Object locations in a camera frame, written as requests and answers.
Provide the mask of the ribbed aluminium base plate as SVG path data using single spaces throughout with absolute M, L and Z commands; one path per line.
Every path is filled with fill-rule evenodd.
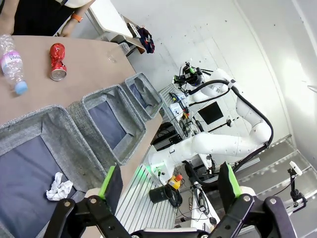
M 150 200 L 149 191 L 156 187 L 147 167 L 140 165 L 122 194 L 115 214 L 129 233 L 145 228 L 174 227 L 177 209 L 168 200 L 156 204 Z

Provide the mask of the person's left forearm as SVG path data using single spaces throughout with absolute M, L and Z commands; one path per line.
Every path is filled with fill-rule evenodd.
M 77 8 L 74 11 L 74 14 L 80 17 L 83 17 L 83 15 L 85 14 L 85 12 L 88 10 L 88 8 L 95 2 L 96 0 L 90 0 L 87 4 Z

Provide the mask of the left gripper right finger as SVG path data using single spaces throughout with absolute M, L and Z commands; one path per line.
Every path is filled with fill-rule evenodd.
M 254 226 L 261 238 L 297 238 L 293 224 L 278 196 L 265 200 L 244 193 L 232 168 L 223 163 L 217 188 L 225 215 L 208 238 L 236 238 L 244 226 Z

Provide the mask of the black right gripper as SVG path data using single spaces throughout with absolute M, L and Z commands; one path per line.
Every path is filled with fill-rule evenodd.
M 184 84 L 185 81 L 189 83 L 191 86 L 198 87 L 202 84 L 203 81 L 203 72 L 197 67 L 194 68 L 192 66 L 183 68 L 183 75 L 174 75 L 173 83 L 174 84 Z

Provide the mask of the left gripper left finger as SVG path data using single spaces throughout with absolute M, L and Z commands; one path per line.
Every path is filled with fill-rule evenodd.
M 44 238 L 81 238 L 87 227 L 97 227 L 103 238 L 132 238 L 115 216 L 122 189 L 120 166 L 112 166 L 98 195 L 57 203 Z

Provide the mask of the clear bottle with pink label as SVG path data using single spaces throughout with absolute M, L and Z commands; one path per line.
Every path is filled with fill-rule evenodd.
M 23 61 L 11 35 L 0 35 L 0 65 L 12 91 L 22 95 L 28 90 Z

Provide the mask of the dark blue cloth bag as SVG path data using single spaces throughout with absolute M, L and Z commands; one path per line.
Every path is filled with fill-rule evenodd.
M 137 31 L 140 35 L 139 40 L 140 40 L 141 44 L 143 45 L 143 47 L 145 47 L 146 52 L 148 54 L 153 54 L 155 51 L 155 45 L 154 45 L 154 42 L 152 40 L 152 35 L 144 27 L 138 28 Z

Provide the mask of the person in white sweater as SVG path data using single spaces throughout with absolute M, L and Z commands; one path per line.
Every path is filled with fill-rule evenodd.
M 59 36 L 74 11 L 90 0 L 19 0 L 11 35 Z

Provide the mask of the grey fabric basket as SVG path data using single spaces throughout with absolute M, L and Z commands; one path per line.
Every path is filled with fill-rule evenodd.
M 83 97 L 82 133 L 104 168 L 125 165 L 146 134 L 145 123 L 120 85 Z
M 0 125 L 0 238 L 41 238 L 56 202 L 46 197 L 56 173 L 80 201 L 106 171 L 69 113 L 49 106 Z
M 158 114 L 162 98 L 143 73 L 125 79 L 121 86 L 143 121 L 152 120 Z

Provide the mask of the black square panel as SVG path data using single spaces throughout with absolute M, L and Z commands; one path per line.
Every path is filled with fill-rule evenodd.
M 209 125 L 223 117 L 223 113 L 217 102 L 214 102 L 198 111 L 204 122 Z

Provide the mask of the large white table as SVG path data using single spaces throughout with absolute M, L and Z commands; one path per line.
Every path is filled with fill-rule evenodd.
M 114 43 L 127 42 L 142 54 L 146 51 L 140 42 L 139 26 L 120 14 L 111 0 L 95 0 L 89 7 L 89 20 L 98 32 L 97 40 Z

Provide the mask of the white paper ball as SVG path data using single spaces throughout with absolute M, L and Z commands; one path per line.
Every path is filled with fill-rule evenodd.
M 60 201 L 67 198 L 73 187 L 73 182 L 67 180 L 62 182 L 63 173 L 57 172 L 50 190 L 46 191 L 46 197 L 49 201 Z

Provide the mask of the yellow emergency stop button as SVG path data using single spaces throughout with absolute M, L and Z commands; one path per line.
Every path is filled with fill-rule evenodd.
M 178 190 L 181 186 L 181 181 L 183 180 L 183 176 L 178 174 L 176 176 L 172 176 L 172 178 L 168 181 L 168 184 L 174 189 Z

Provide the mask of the crushed red drink can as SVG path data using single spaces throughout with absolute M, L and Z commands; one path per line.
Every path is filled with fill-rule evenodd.
M 67 75 L 67 68 L 63 63 L 65 58 L 65 46 L 62 43 L 55 43 L 50 48 L 51 73 L 50 77 L 54 81 L 60 81 Z

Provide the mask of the clear plastic bag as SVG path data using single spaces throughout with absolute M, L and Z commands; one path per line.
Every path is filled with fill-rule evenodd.
M 130 52 L 130 47 L 126 42 L 122 42 L 115 46 L 113 49 L 107 51 L 106 56 L 112 63 L 117 63 Z

